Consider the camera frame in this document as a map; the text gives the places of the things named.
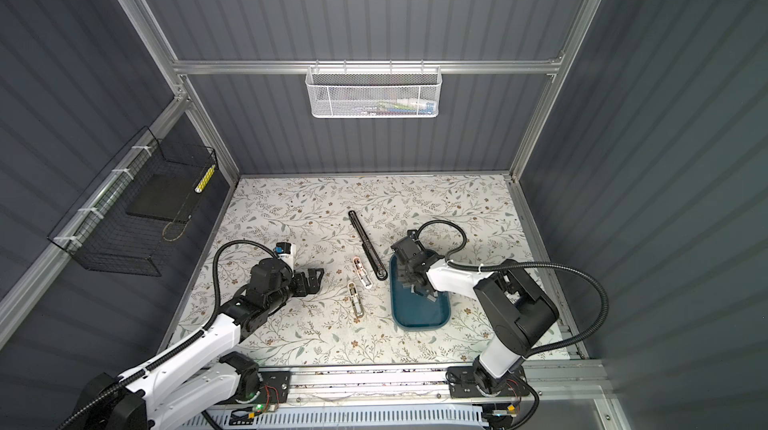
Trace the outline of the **black stapler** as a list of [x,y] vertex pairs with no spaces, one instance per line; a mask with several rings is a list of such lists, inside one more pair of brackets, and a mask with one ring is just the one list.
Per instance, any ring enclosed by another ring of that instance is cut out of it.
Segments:
[[351,225],[353,226],[353,228],[355,229],[355,231],[357,232],[361,240],[364,253],[372,267],[372,270],[376,278],[379,281],[386,281],[389,276],[388,271],[384,263],[382,262],[381,258],[379,257],[378,253],[376,252],[368,234],[363,228],[357,213],[354,210],[350,210],[348,212],[348,218],[350,220]]

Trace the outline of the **teal plastic tray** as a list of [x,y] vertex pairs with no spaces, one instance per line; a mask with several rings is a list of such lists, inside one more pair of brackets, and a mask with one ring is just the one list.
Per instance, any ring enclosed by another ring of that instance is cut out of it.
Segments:
[[395,255],[390,258],[389,272],[391,312],[394,322],[405,331],[431,331],[448,323],[451,317],[450,298],[439,293],[434,299],[414,293],[396,277],[400,269]]

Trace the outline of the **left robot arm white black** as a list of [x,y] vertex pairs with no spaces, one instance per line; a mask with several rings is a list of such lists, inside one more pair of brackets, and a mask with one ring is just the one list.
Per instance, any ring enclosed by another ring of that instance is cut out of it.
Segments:
[[261,260],[249,282],[194,333],[115,377],[92,379],[61,428],[176,429],[223,401],[273,399],[259,365],[236,348],[290,299],[317,294],[324,275],[321,268],[294,270],[290,256]]

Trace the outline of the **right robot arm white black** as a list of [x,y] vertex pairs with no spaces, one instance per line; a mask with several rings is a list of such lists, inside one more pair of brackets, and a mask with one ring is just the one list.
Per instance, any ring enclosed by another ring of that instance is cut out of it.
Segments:
[[397,279],[414,293],[425,298],[452,293],[479,303],[492,330],[489,345],[473,362],[473,378],[484,395],[501,391],[511,372],[559,319],[556,305],[524,269],[459,270],[413,235],[391,249]]

